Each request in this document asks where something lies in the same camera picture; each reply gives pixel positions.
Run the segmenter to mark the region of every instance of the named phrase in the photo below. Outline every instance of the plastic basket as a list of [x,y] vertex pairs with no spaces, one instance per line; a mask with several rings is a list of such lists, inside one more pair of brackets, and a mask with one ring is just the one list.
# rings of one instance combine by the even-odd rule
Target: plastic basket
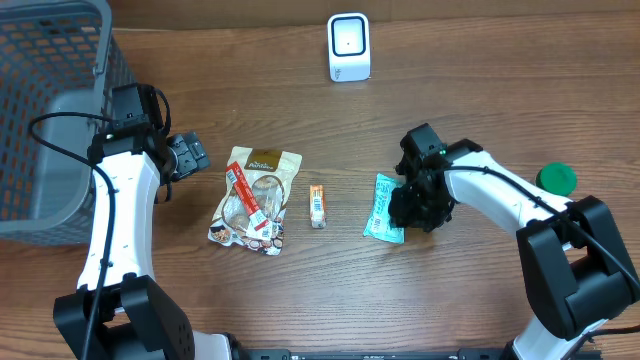
[[[91,169],[38,145],[40,114],[111,116],[111,89],[134,82],[111,37],[105,1],[0,0],[0,239],[63,245],[91,240]],[[37,131],[86,157],[101,124],[53,118]]]

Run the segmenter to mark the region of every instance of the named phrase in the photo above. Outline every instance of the food package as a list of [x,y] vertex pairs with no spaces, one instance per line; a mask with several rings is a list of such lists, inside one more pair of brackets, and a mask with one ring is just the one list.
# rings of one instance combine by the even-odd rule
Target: food package
[[278,255],[291,183],[302,156],[279,150],[236,146],[227,162],[227,193],[209,227],[209,240]]
[[327,203],[324,199],[324,186],[309,186],[309,216],[311,227],[323,229],[327,226]]
[[371,210],[371,215],[369,215],[363,236],[372,236],[378,240],[404,244],[404,228],[391,226],[391,216],[389,215],[391,192],[400,186],[402,186],[400,181],[378,174],[373,209]]

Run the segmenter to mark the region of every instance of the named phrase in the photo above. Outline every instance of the blue wrapper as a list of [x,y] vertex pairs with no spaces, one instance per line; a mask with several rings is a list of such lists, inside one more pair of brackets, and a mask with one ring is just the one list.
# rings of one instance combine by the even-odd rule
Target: blue wrapper
[[400,186],[402,183],[399,180],[378,174],[373,209],[363,236],[371,236],[395,244],[404,244],[404,228],[391,227],[391,217],[389,216],[391,192]]

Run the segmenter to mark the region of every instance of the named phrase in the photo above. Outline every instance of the wood grain surface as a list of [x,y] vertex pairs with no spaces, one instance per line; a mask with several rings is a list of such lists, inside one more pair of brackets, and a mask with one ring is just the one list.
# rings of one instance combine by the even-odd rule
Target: wood grain surface
[[212,29],[325,24],[362,12],[371,21],[637,11],[639,0],[110,0],[116,27]]
[[[328,78],[323,26],[117,33],[137,78],[161,88],[173,130],[198,132],[210,169],[156,206],[157,282],[195,329],[252,348],[437,351],[502,347],[529,308],[514,240],[458,206],[404,245],[362,237],[375,176],[399,141],[429,122],[445,141],[482,144],[524,178],[552,161],[579,176],[575,199],[611,208],[640,266],[640,13],[430,20],[371,28],[366,82]],[[278,257],[207,239],[234,145],[302,154]],[[328,227],[308,218],[324,184]],[[53,325],[85,246],[0,242],[0,357],[69,359]],[[640,322],[632,306],[607,326]],[[638,358],[639,335],[597,339],[607,358]]]

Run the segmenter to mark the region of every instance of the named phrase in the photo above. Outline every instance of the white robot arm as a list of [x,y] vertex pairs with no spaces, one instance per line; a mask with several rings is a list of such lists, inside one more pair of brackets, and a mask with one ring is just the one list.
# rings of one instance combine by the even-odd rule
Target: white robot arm
[[[550,194],[470,140],[443,144],[428,124],[409,131],[400,145],[404,156],[396,172],[407,184],[392,196],[389,213],[396,225],[429,232],[450,221],[454,204],[462,203],[518,241],[536,316],[507,346],[504,358],[561,359],[585,334],[638,300],[638,276],[604,203]],[[602,243],[585,243],[593,237]],[[563,252],[572,245],[589,252],[569,264]]]
[[[149,155],[123,152],[105,157],[100,167],[118,190],[116,219],[111,244],[111,267],[104,286],[119,284],[126,274],[148,275],[155,279],[151,263],[151,219],[160,173]],[[100,273],[100,258],[105,246],[109,219],[107,186],[94,174],[96,207],[93,216],[91,243],[84,270],[77,288],[95,290]]]

